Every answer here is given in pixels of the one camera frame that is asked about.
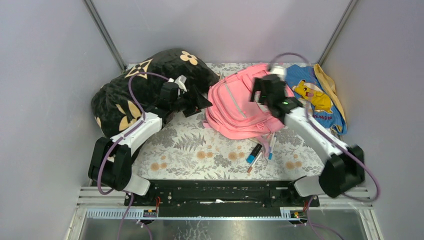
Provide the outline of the pink student backpack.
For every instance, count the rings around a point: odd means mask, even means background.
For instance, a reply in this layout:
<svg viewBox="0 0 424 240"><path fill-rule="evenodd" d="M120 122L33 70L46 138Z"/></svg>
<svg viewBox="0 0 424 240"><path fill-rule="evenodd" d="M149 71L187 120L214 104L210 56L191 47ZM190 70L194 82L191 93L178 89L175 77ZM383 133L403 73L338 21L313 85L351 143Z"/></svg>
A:
<svg viewBox="0 0 424 240"><path fill-rule="evenodd" d="M267 64L249 66L209 88L203 126L231 140L256 138L280 131L285 125L269 110L250 101L254 78L267 75Z"/></svg>

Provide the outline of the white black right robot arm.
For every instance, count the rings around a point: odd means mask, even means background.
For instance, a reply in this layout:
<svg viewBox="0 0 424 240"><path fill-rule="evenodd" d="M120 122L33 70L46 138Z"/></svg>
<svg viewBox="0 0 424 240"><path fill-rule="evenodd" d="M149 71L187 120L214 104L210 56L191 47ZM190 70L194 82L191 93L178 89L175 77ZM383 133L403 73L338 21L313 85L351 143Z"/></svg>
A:
<svg viewBox="0 0 424 240"><path fill-rule="evenodd" d="M286 83L277 74L254 78L250 101L265 105L273 117L302 137L323 162L321 173L292 183L293 188L286 193L291 205L299 206L312 195L336 198L365 180L363 150L331 135L297 98L286 94Z"/></svg>

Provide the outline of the black pillow with beige flowers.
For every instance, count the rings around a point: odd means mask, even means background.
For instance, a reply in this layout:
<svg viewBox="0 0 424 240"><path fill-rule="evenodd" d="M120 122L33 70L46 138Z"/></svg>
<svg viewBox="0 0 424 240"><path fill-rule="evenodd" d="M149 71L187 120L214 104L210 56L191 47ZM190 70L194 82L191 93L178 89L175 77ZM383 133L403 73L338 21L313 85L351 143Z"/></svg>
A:
<svg viewBox="0 0 424 240"><path fill-rule="evenodd" d="M90 103L103 135L110 138L133 125L142 117L141 109L148 112L155 108L163 83L181 75L187 78L188 88L195 85L203 95L220 79L200 58L183 48L171 48L136 63L104 84Z"/></svg>

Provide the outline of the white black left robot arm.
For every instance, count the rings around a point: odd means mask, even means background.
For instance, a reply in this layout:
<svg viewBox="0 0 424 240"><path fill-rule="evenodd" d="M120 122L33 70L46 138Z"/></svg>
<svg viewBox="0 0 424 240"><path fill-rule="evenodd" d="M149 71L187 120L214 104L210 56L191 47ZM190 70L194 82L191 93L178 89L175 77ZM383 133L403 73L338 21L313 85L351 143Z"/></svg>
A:
<svg viewBox="0 0 424 240"><path fill-rule="evenodd" d="M148 179L133 173L134 154L176 112L181 111L185 117L190 117L213 104L195 85L185 86L186 77L181 75L177 79L166 78L158 102L153 104L151 110L145 111L133 92L133 79L133 76L129 78L128 90L141 117L119 134L96 141L88 177L96 182L101 195L108 195L112 191L125 192L136 195L142 205L148 206L154 202L155 192L150 188Z"/></svg>

